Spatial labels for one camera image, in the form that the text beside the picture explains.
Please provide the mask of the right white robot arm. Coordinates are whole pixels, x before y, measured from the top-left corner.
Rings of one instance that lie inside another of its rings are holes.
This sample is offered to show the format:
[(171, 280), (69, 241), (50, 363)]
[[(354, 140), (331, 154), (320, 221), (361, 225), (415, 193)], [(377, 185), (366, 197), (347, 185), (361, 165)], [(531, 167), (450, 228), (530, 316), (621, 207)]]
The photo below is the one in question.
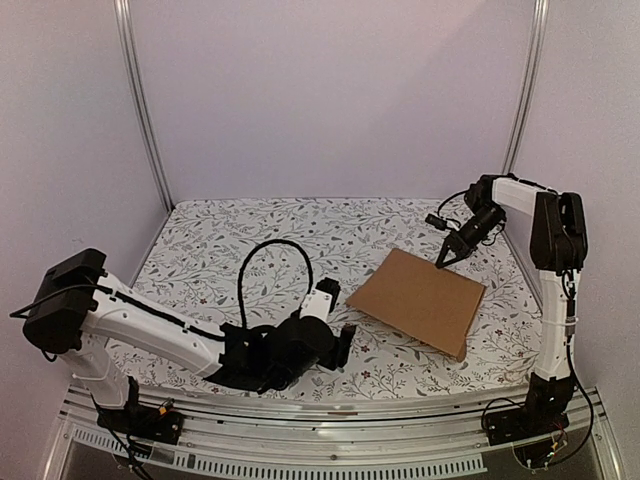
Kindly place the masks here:
[(446, 231), (435, 262), (442, 269), (465, 260), (496, 227), (509, 209), (531, 219), (529, 255), (542, 288), (540, 352), (533, 381), (563, 381), (571, 376), (571, 339), (577, 324), (577, 292), (588, 253), (582, 198), (558, 192), (513, 174), (483, 175), (460, 193), (472, 216), (464, 224), (429, 214), (426, 222)]

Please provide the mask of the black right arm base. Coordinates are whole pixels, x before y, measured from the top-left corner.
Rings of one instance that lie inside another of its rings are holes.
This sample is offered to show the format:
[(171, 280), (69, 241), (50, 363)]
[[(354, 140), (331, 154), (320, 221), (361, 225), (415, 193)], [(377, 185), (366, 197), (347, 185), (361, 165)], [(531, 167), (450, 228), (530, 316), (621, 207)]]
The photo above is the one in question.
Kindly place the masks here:
[(574, 388), (572, 376), (547, 381), (533, 373), (522, 406), (482, 414), (481, 427), (489, 444), (516, 442), (568, 427), (566, 409)]

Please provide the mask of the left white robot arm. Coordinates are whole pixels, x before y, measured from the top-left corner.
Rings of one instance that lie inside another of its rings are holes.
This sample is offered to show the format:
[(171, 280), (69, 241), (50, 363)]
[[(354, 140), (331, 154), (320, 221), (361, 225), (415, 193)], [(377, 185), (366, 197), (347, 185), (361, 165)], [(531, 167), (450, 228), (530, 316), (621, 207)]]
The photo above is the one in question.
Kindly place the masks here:
[(34, 300), (10, 313), (38, 350), (61, 358), (97, 404), (128, 434), (148, 426), (146, 408), (134, 401), (134, 382), (111, 360), (96, 336), (163, 357), (229, 389), (282, 391), (313, 366), (343, 368), (356, 332), (333, 333), (327, 320), (340, 294), (337, 281), (310, 282), (298, 309), (278, 325), (224, 323), (207, 330), (134, 292), (104, 268), (103, 252), (87, 248), (45, 273)]

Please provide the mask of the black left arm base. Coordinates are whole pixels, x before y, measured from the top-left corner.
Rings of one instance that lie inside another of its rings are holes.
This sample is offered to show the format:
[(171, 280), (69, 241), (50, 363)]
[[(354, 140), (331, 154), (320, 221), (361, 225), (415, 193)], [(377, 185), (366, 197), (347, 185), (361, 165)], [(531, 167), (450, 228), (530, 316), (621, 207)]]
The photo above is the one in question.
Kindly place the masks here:
[(132, 437), (177, 445), (182, 433), (184, 415), (174, 408), (175, 400), (167, 398), (159, 405), (140, 403), (139, 384), (128, 379), (127, 397), (121, 408), (106, 408), (95, 403), (98, 425)]

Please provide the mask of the brown cardboard box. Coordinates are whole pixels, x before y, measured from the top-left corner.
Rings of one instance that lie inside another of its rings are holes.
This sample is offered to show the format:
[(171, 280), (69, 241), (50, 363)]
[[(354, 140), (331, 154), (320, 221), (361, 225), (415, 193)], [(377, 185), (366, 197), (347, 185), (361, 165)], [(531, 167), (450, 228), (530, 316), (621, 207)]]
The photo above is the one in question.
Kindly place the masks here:
[(485, 290), (394, 248), (346, 304), (461, 362)]

